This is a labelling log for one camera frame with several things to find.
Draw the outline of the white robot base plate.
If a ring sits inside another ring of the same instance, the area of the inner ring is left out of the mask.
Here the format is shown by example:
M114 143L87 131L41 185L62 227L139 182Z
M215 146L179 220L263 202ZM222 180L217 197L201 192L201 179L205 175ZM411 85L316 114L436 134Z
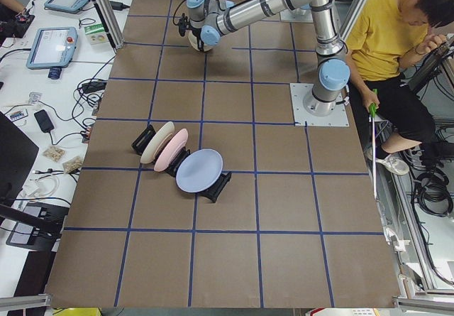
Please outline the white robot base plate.
M295 126L349 127L342 92L332 102L320 102L312 95L311 83L290 83Z

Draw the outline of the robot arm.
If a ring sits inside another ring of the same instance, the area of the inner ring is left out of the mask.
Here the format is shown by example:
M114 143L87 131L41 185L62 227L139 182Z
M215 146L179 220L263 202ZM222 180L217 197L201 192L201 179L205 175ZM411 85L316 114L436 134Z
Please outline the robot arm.
M279 16L284 22L310 22L316 35L317 78L303 99L303 106L314 116L328 116L350 77L345 63L347 47L338 31L333 0L186 0L188 12L177 27L189 34L195 49L206 52L221 37L266 18Z

